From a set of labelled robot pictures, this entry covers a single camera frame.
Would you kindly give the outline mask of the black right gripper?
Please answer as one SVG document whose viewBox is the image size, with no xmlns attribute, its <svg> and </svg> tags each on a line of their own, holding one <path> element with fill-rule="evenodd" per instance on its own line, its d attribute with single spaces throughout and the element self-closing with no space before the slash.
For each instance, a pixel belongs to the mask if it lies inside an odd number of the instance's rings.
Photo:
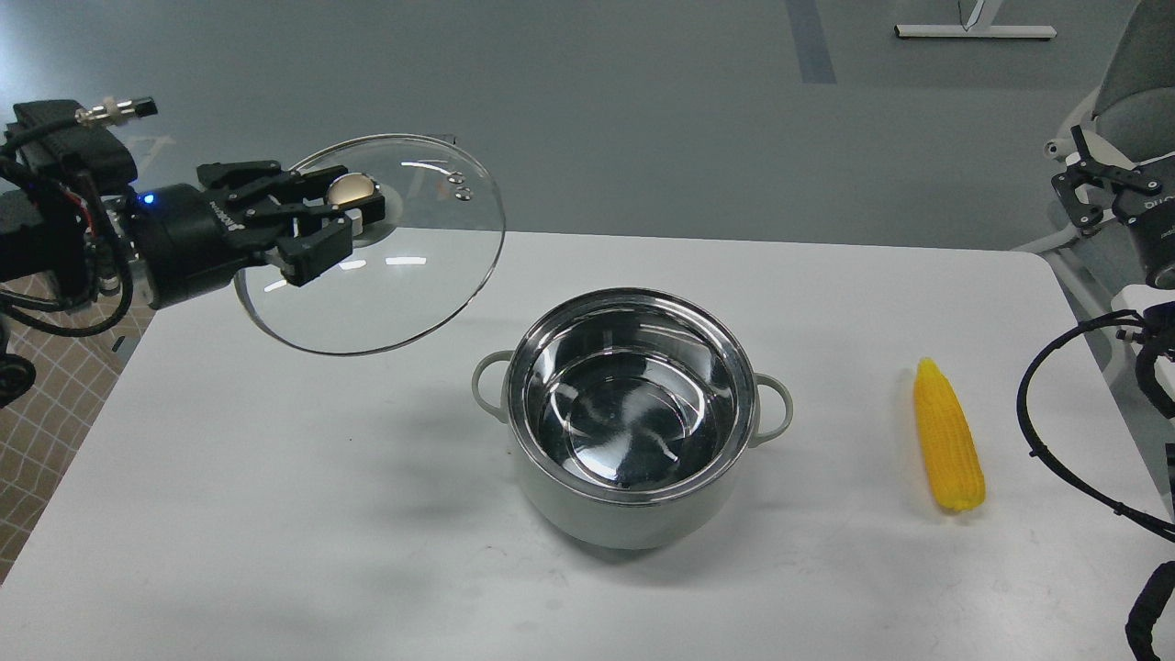
<svg viewBox="0 0 1175 661">
<path fill-rule="evenodd" d="M 1100 225 L 1117 221 L 1130 230 L 1146 284 L 1174 288 L 1174 158 L 1133 162 L 1092 129 L 1075 124 L 1069 139 L 1053 142 L 1067 148 L 1065 169 L 1052 187 L 1070 225 L 1090 237 Z"/>
</svg>

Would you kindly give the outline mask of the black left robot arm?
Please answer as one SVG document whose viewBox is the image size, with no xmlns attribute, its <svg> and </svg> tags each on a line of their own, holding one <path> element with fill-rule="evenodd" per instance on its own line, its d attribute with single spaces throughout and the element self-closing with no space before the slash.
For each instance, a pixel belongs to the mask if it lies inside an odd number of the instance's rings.
<svg viewBox="0 0 1175 661">
<path fill-rule="evenodd" d="M 155 116 L 150 96 L 92 107 L 14 104 L 4 129 L 4 282 L 43 275 L 46 297 L 4 289 L 11 322 L 63 338 L 118 326 L 141 290 L 152 309 L 214 292 L 243 269 L 275 267 L 304 286 L 394 229 L 387 190 L 334 164 L 213 162 L 197 184 L 136 193 L 139 171 L 113 128 Z"/>
</svg>

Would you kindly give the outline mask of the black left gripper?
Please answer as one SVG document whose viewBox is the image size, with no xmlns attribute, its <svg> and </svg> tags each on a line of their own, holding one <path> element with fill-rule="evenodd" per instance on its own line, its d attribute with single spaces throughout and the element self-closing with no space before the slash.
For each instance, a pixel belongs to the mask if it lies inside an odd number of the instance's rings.
<svg viewBox="0 0 1175 661">
<path fill-rule="evenodd" d="M 281 207 L 323 198 L 344 166 L 311 171 L 278 162 L 213 162 L 196 167 L 204 189 L 179 184 L 139 193 L 123 214 L 154 310 L 229 284 L 240 269 L 275 267 L 304 286 L 349 258 L 357 243 L 387 237 L 383 207 Z"/>
</svg>

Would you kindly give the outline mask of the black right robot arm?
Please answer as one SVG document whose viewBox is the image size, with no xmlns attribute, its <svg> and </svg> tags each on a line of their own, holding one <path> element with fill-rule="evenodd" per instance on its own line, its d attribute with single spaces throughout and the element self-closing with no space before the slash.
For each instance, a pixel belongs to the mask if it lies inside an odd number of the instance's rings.
<svg viewBox="0 0 1175 661">
<path fill-rule="evenodd" d="M 1107 220 L 1127 227 L 1143 268 L 1146 284 L 1171 290 L 1171 155 L 1124 164 L 1124 155 L 1104 139 L 1070 127 L 1076 161 L 1052 177 L 1052 188 L 1070 228 L 1080 237 L 1094 234 Z M 1061 348 L 1090 331 L 1116 328 L 1119 339 L 1139 348 L 1135 382 L 1159 411 L 1171 420 L 1171 394 L 1159 383 L 1159 360 L 1171 360 L 1171 304 L 1102 313 L 1080 322 L 1054 342 Z"/>
</svg>

